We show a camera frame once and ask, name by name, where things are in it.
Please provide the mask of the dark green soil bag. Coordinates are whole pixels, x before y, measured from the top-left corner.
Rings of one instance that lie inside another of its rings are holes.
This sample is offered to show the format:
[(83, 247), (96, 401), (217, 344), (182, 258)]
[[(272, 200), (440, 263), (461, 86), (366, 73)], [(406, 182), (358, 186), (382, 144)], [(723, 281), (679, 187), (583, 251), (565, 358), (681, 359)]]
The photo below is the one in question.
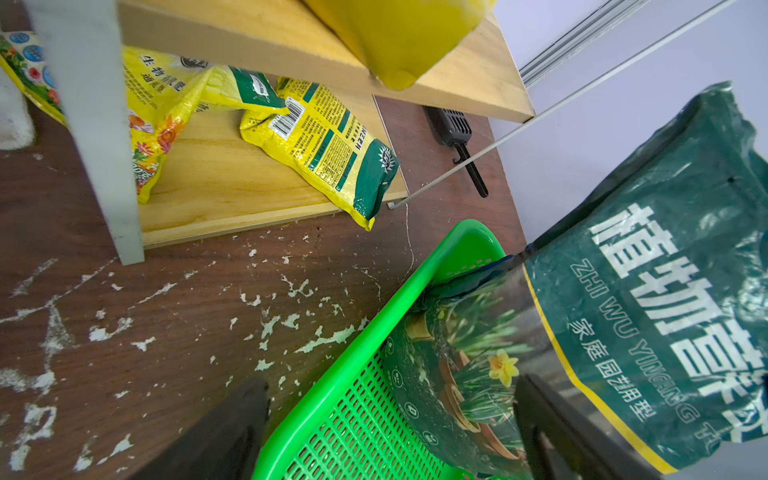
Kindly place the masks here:
[(764, 438), (767, 163), (755, 137), (732, 85), (711, 85), (504, 282), (437, 301), (428, 287), (382, 353), (428, 450), (530, 478), (514, 414), (526, 374), (653, 472)]
[(416, 83), (490, 14), (490, 0), (308, 0), (305, 5), (387, 88)]

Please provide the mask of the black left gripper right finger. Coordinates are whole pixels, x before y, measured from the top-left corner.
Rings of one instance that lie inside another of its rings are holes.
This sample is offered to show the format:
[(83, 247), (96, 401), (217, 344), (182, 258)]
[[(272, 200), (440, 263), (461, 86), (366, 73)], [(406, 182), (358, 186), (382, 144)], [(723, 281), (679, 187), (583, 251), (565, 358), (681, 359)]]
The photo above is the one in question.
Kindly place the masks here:
[(658, 479), (537, 375), (515, 389), (515, 419), (535, 479)]

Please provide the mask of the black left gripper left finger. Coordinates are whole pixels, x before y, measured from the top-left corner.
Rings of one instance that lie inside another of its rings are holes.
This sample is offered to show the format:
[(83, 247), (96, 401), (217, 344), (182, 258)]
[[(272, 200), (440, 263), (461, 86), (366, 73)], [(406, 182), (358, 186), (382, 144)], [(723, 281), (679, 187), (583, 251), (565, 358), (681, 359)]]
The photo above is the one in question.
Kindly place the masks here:
[(158, 457), (134, 479), (249, 479), (269, 415), (268, 384), (254, 377)]

